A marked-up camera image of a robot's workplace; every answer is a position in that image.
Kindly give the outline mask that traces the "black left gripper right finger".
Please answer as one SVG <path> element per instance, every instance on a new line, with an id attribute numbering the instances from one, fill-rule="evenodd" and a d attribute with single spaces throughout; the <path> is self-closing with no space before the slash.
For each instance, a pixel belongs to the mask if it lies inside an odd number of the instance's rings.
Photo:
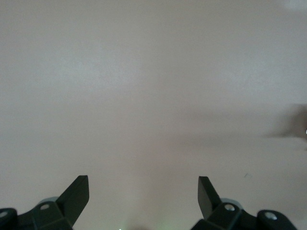
<path id="1" fill-rule="evenodd" d="M 210 179 L 198 179 L 198 203 L 203 218 L 194 230 L 296 230 L 284 214 L 274 210 L 260 210 L 256 216 L 247 213 L 236 202 L 222 200 Z"/>

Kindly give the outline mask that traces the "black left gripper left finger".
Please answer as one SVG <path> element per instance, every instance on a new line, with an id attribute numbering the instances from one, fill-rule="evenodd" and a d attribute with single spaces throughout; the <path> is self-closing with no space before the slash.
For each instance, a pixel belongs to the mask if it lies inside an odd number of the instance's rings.
<path id="1" fill-rule="evenodd" d="M 18 214 L 12 207 L 0 210 L 2 230 L 71 230 L 89 201 L 87 175 L 78 176 L 59 196 L 42 200 Z"/>

